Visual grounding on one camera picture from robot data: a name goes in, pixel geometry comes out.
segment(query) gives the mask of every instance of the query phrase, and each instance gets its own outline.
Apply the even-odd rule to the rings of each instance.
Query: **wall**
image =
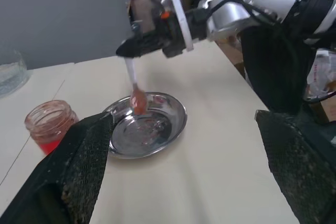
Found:
[[[132,0],[133,16],[135,20],[142,20],[139,24],[143,33],[155,29],[152,20],[152,8],[151,0]]]
[[[131,35],[124,0],[0,0],[0,4],[0,43],[22,51],[28,68],[112,56]]]

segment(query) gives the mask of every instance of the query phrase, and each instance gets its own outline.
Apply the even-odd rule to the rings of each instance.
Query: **metal plate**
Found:
[[[166,148],[183,131],[187,113],[174,97],[147,92],[148,111],[134,115],[130,97],[107,107],[114,116],[115,128],[110,141],[110,154],[118,158],[141,158]]]

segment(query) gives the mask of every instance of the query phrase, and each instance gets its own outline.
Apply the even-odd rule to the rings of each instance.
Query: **cable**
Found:
[[[305,38],[309,38],[309,39],[320,39],[323,38],[325,36],[330,36],[330,35],[336,35],[336,30],[329,30],[329,31],[324,31],[322,33],[316,33],[316,34],[305,34],[303,35],[303,37]]]
[[[258,7],[245,3],[244,0],[223,0],[220,3],[218,3],[213,8],[213,11],[211,10],[212,14],[215,11],[217,11],[218,9],[220,9],[223,5],[225,5],[226,3],[229,3],[229,2],[235,2],[237,4],[241,4],[243,6],[243,8],[247,11],[247,13],[251,16],[251,18],[253,18],[256,22],[258,22],[259,24],[261,24],[264,27],[268,27],[270,29],[273,29],[273,30],[275,30],[278,33],[278,35],[280,36],[281,40],[285,43],[288,52],[291,55],[292,64],[293,64],[293,72],[295,73],[296,70],[299,69],[298,57],[297,57],[297,54],[296,54],[296,51],[294,49],[293,44],[288,40],[288,38],[286,37],[286,35],[285,35],[284,31],[283,31],[281,23],[279,21],[277,21],[276,19],[274,19],[273,17],[271,17],[270,15],[266,14],[265,12],[263,12]],[[259,17],[257,17],[253,13],[253,10],[255,12],[259,13],[260,16],[262,16],[263,18],[265,18],[266,20],[268,20],[269,23],[265,22],[265,21],[261,20]]]
[[[331,93],[327,94],[325,97],[322,97],[322,98],[313,98],[313,99],[303,98],[303,101],[307,104],[312,104],[312,103],[322,102],[328,98],[333,97],[334,95],[336,95],[336,91],[332,91]]]

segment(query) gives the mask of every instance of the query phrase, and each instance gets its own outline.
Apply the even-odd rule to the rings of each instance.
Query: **table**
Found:
[[[91,223],[298,223],[268,168],[255,111],[265,109],[212,42],[167,60],[154,52],[136,61],[139,85],[168,93],[188,112],[180,139],[152,157],[108,158]],[[80,119],[129,95],[121,58],[78,63],[55,99]],[[29,140],[0,186],[3,212],[35,165]]]
[[[73,63],[28,71],[28,82],[0,99],[0,184],[29,138],[26,115],[37,105],[54,98]]]

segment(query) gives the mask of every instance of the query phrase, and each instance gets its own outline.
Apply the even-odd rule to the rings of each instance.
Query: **jar rim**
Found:
[[[55,118],[47,122],[40,123],[43,117],[47,116],[48,113],[46,113],[42,118],[39,118],[38,114],[43,113],[46,109],[52,108],[52,107],[54,108],[59,107],[61,112],[57,116],[55,116]],[[59,127],[60,125],[62,125],[64,122],[66,122],[69,119],[70,115],[71,115],[71,107],[66,101],[52,100],[52,101],[42,103],[39,106],[35,107],[32,111],[30,111],[25,118],[25,125],[26,125],[26,128],[30,132],[43,133],[43,132],[47,132],[47,131],[50,131],[50,130],[53,130]]]

